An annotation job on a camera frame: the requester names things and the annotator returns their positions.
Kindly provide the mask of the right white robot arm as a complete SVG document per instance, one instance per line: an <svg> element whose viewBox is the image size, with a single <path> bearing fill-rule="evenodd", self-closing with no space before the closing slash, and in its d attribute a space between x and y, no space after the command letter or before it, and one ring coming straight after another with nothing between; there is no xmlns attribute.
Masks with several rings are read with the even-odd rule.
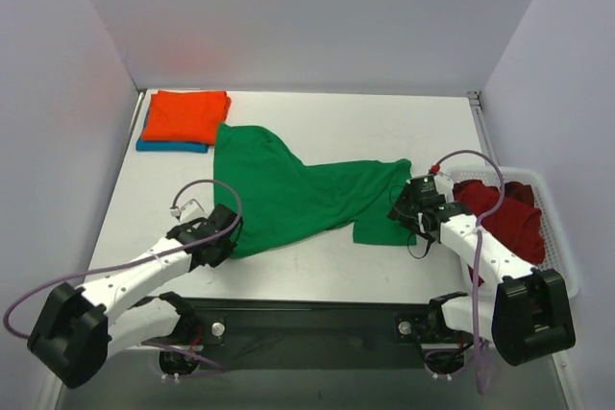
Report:
<svg viewBox="0 0 615 410"><path fill-rule="evenodd" d="M482 284L430 300L426 330L447 341L458 332L493 345L512 366L572 348L576 332L563 276L526 262L454 202L433 174L406 181L388 213L411 235L439 244Z"/></svg>

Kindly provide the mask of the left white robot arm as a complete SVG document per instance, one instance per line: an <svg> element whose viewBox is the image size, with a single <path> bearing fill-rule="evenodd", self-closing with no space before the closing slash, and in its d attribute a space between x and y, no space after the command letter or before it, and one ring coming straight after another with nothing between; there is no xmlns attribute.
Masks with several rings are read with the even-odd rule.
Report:
<svg viewBox="0 0 615 410"><path fill-rule="evenodd" d="M240 214L217 205L209 216L189 212L146 253L105 277L48 295L27 340L28 350L67 388L92 379L116 353L151 339L187 342L197 327L194 310L166 282L201 266L216 267L233 252Z"/></svg>

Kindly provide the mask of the green t shirt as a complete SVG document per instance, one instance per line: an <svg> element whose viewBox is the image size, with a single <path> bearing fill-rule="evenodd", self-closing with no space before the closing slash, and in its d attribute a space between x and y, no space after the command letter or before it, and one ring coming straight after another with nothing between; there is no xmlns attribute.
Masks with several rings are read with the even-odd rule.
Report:
<svg viewBox="0 0 615 410"><path fill-rule="evenodd" d="M387 214L410 168L407 159L306 165L264 127L223 124L213 155L214 200L242 206L235 259L346 226L356 244L405 246L414 237Z"/></svg>

